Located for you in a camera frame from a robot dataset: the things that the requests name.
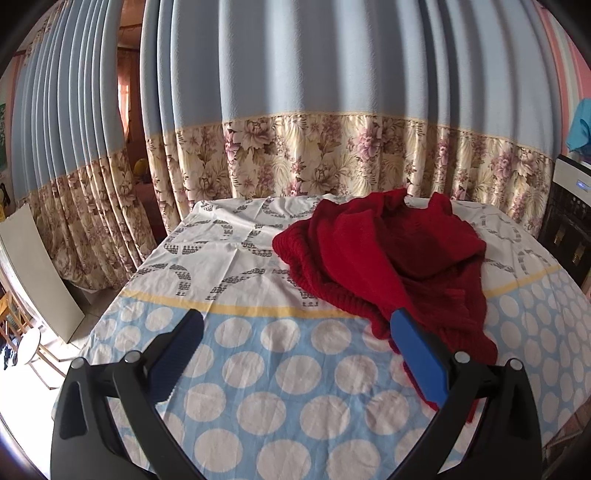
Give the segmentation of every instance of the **light blue curtain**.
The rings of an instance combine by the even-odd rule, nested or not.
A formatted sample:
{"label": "light blue curtain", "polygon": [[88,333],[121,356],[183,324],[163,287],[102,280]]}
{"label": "light blue curtain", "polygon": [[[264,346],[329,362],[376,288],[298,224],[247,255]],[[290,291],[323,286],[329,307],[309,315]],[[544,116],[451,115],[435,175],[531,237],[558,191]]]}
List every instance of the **light blue curtain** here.
{"label": "light blue curtain", "polygon": [[169,229],[185,197],[400,185],[539,228],[561,125],[534,0],[147,0],[141,50]]}
{"label": "light blue curtain", "polygon": [[12,177],[58,273],[120,286],[155,246],[133,191],[118,110],[120,0],[58,2],[15,94]]}

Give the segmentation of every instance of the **poster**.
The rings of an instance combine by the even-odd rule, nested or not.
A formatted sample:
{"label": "poster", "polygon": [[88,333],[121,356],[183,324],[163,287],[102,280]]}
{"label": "poster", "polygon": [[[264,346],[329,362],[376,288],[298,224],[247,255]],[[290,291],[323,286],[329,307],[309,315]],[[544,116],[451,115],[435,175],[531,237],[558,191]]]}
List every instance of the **poster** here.
{"label": "poster", "polygon": [[0,105],[0,171],[5,170],[8,166],[6,157],[6,134],[4,128],[4,112],[6,111],[6,104]]}

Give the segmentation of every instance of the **floor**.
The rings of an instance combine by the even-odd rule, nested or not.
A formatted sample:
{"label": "floor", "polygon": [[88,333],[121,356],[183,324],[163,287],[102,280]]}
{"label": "floor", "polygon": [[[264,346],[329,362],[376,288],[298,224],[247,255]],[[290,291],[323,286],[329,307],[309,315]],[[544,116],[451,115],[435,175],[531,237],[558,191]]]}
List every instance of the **floor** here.
{"label": "floor", "polygon": [[[92,305],[81,305],[85,317],[75,331],[70,343],[64,343],[50,329],[42,329],[41,343],[60,359],[57,366],[67,372],[72,358],[98,322],[101,315],[118,294],[115,290],[103,290]],[[48,390],[28,365],[0,368],[0,412],[12,434],[25,450],[31,461],[47,477],[50,477],[51,437],[53,420],[51,411],[59,393],[63,377],[54,372],[42,360],[33,359],[32,364],[39,375],[55,390]]]}

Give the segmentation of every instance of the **bedsheet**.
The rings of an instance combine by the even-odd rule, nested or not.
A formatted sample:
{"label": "bedsheet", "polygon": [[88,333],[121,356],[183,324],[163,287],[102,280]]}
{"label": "bedsheet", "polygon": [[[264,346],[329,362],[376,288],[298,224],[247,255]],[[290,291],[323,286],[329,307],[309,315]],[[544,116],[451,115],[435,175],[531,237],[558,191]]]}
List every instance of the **bedsheet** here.
{"label": "bedsheet", "polygon": [[[369,323],[298,288],[272,251],[273,236],[322,198],[349,199],[197,203],[82,350],[93,364],[117,361],[170,331],[187,309],[203,313],[203,342],[157,410],[211,480],[384,479],[434,416]],[[499,364],[524,361],[545,443],[591,392],[591,308],[557,261],[497,208],[453,209],[487,243],[485,331]],[[121,404],[111,400],[111,408],[131,458],[146,467]],[[461,460],[475,426],[464,427],[444,468]]]}

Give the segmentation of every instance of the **polka dot pattern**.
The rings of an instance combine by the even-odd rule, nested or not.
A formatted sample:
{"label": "polka dot pattern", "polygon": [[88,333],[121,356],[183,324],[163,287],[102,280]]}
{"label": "polka dot pattern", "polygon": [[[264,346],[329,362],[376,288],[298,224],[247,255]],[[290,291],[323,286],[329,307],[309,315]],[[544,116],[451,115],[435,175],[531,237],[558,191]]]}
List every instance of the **polka dot pattern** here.
{"label": "polka dot pattern", "polygon": [[238,437],[224,429],[208,430],[195,442],[195,459],[210,472],[229,472],[242,460],[242,451]]}
{"label": "polka dot pattern", "polygon": [[253,435],[268,435],[276,431],[287,416],[282,399],[269,392],[256,392],[242,400],[236,412],[238,424]]}
{"label": "polka dot pattern", "polygon": [[[523,360],[545,441],[591,394],[591,309],[562,277],[487,299],[485,335],[498,346],[499,364]],[[184,313],[120,297],[83,355],[96,364],[118,361]],[[134,460],[145,462],[121,405],[109,405]],[[228,480],[253,472],[264,480],[386,478],[434,416],[402,357],[366,320],[211,312],[202,344],[157,410],[206,475]],[[462,430],[444,468],[461,460],[474,428]]]}
{"label": "polka dot pattern", "polygon": [[351,343],[351,332],[342,322],[325,320],[312,330],[312,345],[326,355],[335,355]]}
{"label": "polka dot pattern", "polygon": [[263,328],[261,343],[271,352],[288,352],[300,341],[300,328],[291,319],[271,322]]}
{"label": "polka dot pattern", "polygon": [[343,358],[336,367],[335,381],[339,388],[351,395],[367,393],[378,378],[378,367],[365,355]]}
{"label": "polka dot pattern", "polygon": [[369,480],[380,463],[375,445],[367,440],[350,440],[330,452],[326,472],[330,480]]}
{"label": "polka dot pattern", "polygon": [[256,471],[263,480],[302,480],[312,461],[308,449],[293,440],[267,443],[256,459]]}
{"label": "polka dot pattern", "polygon": [[251,335],[251,324],[247,320],[232,317],[224,320],[214,334],[216,342],[226,348],[244,345]]}
{"label": "polka dot pattern", "polygon": [[300,414],[302,431],[310,438],[337,438],[349,426],[351,418],[347,404],[335,395],[323,395],[309,401]]}
{"label": "polka dot pattern", "polygon": [[172,319],[172,309],[169,307],[160,307],[148,314],[145,325],[150,332],[159,332],[166,328]]}

